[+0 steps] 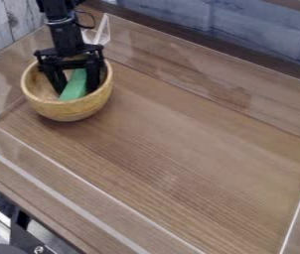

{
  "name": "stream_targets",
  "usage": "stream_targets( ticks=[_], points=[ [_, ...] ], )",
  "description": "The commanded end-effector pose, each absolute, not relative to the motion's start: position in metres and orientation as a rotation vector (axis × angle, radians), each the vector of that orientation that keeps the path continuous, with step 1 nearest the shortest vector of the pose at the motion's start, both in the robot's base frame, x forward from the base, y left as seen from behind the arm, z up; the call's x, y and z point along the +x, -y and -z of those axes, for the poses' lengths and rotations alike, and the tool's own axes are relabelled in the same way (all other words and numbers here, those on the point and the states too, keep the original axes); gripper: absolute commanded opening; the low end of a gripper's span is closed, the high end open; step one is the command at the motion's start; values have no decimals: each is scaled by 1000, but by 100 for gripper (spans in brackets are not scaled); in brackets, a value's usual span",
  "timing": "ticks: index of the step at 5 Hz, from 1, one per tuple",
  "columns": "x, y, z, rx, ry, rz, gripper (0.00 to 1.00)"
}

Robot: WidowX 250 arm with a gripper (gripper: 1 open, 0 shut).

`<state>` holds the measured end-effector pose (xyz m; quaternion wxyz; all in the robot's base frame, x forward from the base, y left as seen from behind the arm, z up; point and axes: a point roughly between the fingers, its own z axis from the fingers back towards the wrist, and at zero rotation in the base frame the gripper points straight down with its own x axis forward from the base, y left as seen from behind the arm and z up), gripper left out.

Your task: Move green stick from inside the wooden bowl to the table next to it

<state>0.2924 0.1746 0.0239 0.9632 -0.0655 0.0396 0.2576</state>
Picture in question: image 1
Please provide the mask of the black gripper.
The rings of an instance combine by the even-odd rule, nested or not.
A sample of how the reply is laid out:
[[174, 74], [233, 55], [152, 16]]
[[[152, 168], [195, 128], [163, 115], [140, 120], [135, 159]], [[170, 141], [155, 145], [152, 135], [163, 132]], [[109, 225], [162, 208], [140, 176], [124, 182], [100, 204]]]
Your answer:
[[36, 50], [39, 69], [44, 72], [56, 93], [67, 86], [63, 69], [85, 67], [85, 88], [92, 93], [99, 87], [99, 70], [104, 67], [103, 45], [87, 43], [77, 22], [47, 23], [53, 46]]

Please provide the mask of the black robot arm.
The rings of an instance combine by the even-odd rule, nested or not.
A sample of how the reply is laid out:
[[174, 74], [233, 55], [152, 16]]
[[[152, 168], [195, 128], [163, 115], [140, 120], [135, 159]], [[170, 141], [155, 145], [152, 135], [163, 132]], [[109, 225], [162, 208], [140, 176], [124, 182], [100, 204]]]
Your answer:
[[44, 73], [57, 94], [65, 92], [71, 82], [64, 70], [75, 71], [73, 80], [83, 82], [84, 93], [97, 90], [100, 71], [104, 68], [103, 45], [88, 44], [80, 30], [88, 29], [77, 19], [75, 7], [84, 0], [36, 0], [40, 12], [45, 14], [53, 46], [36, 50], [39, 70]]

